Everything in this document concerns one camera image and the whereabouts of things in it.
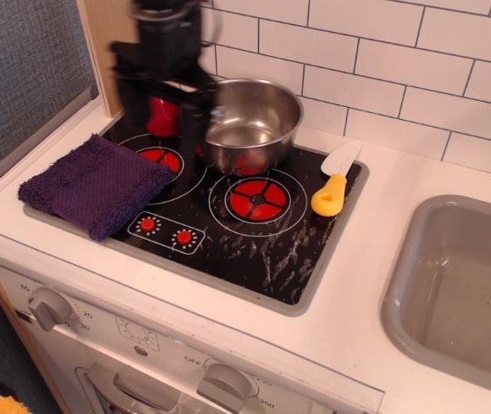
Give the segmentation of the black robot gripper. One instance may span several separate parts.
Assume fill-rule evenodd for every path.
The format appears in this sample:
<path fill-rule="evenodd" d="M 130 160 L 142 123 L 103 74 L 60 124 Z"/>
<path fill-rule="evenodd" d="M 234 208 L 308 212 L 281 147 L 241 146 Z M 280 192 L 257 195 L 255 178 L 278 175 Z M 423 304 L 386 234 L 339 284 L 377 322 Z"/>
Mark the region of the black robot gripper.
<path fill-rule="evenodd" d="M 202 48 L 200 1 L 133 1 L 137 43 L 115 41 L 118 94 L 129 121 L 144 127 L 149 99 L 180 106 L 180 129 L 196 158 L 209 167 L 205 135 L 211 124 L 217 84 L 199 65 Z"/>

